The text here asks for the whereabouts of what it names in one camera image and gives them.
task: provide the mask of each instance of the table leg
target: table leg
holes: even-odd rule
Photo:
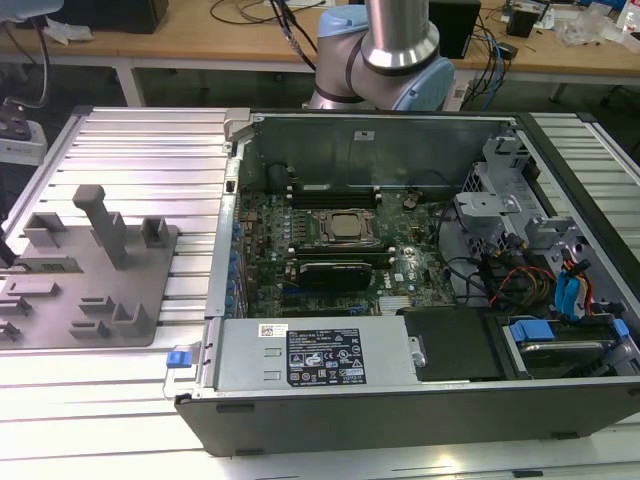
[[[474,70],[456,70],[453,85],[451,85],[447,98],[444,100],[442,110],[445,112],[459,112],[469,88],[469,83],[475,78],[476,72]]]
[[[562,93],[564,92],[564,89],[567,88],[567,84],[566,83],[556,83],[553,86],[553,91],[551,92],[551,95],[549,95],[549,100],[551,100],[552,102],[557,102],[560,100],[560,95],[562,95]]]
[[[137,72],[130,62],[115,65],[120,87],[128,107],[145,107],[144,93]]]

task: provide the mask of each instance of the metal cylinder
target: metal cylinder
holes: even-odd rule
[[[438,48],[438,29],[429,22],[428,0],[367,0],[369,32],[362,42],[367,63],[402,70],[429,58]]]

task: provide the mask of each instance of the cpu socket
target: cpu socket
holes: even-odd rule
[[[373,243],[371,214],[365,210],[331,210],[319,213],[322,244]]]

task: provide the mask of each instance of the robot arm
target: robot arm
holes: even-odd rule
[[[64,0],[2,0],[0,22],[24,22],[30,17],[60,10],[63,3]]]
[[[435,110],[455,68],[439,55],[428,0],[368,0],[327,10],[318,28],[314,109]]]

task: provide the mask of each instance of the motherboard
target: motherboard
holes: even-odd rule
[[[405,189],[380,192],[366,207],[296,208],[290,196],[243,192],[249,317],[395,315],[454,304],[433,245],[442,204]]]

